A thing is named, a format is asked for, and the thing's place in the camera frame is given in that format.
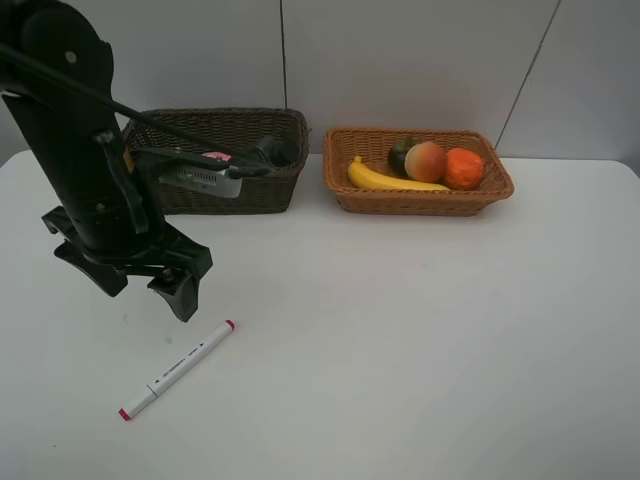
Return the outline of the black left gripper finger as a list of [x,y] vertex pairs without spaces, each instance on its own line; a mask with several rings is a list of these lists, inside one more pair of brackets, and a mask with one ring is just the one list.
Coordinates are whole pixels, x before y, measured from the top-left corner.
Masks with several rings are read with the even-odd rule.
[[165,300],[179,321],[187,323],[198,310],[199,283],[190,272],[169,270],[153,278],[147,287]]
[[54,256],[75,267],[110,297],[116,297],[128,286],[127,276],[111,265],[95,263],[69,241],[54,250]]

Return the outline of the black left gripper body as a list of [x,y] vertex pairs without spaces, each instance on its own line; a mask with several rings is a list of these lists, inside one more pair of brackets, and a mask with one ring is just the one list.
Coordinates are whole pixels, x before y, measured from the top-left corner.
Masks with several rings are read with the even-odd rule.
[[210,250],[188,238],[165,219],[153,198],[143,198],[147,230],[135,231],[129,210],[95,201],[84,207],[65,203],[43,215],[54,235],[69,241],[95,263],[111,265],[126,276],[159,277],[169,270],[198,279],[213,265]]

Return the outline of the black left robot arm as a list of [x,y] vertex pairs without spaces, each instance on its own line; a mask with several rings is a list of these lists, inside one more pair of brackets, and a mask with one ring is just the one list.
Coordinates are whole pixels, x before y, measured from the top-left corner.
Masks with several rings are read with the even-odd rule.
[[212,258],[166,222],[154,186],[200,160],[127,148],[111,96],[113,71],[110,45],[73,7],[2,3],[1,96],[59,199],[43,218],[63,239],[56,257],[109,296],[130,276],[146,276],[187,321]]

